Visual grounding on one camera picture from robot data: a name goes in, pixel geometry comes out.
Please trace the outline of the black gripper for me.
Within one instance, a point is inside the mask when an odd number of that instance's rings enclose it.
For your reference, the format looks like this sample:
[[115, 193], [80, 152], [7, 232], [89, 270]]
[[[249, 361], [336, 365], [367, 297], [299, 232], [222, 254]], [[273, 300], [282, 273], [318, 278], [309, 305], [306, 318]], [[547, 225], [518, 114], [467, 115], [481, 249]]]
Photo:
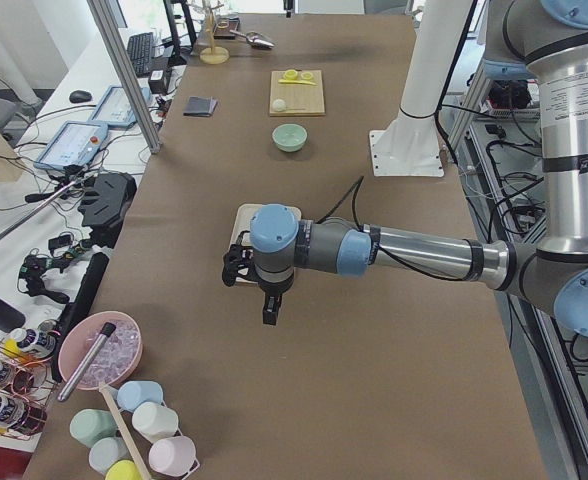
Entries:
[[[223, 283], [231, 287], [238, 279], [242, 279], [246, 282], [257, 283], [263, 290], [271, 285], [285, 284], [283, 290], [287, 291], [293, 283], [294, 268], [289, 266], [272, 272], [263, 267], [257, 267], [254, 262], [253, 248], [243, 244], [244, 236], [245, 233], [239, 233], [236, 240], [230, 245], [228, 252], [223, 256]], [[262, 309], [262, 320], [265, 325], [276, 325], [282, 297], [282, 293], [276, 296], [265, 294]]]

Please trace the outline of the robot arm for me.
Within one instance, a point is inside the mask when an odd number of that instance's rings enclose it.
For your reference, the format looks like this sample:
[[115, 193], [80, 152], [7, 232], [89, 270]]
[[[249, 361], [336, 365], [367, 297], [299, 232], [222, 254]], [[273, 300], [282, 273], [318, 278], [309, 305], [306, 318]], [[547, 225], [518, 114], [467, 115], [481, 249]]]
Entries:
[[534, 78], [540, 92], [546, 231], [536, 244], [480, 243], [261, 207], [225, 254], [222, 279], [265, 295], [277, 321], [296, 269], [360, 276], [371, 265], [517, 296], [588, 337], [588, 1], [494, 1], [485, 64]]

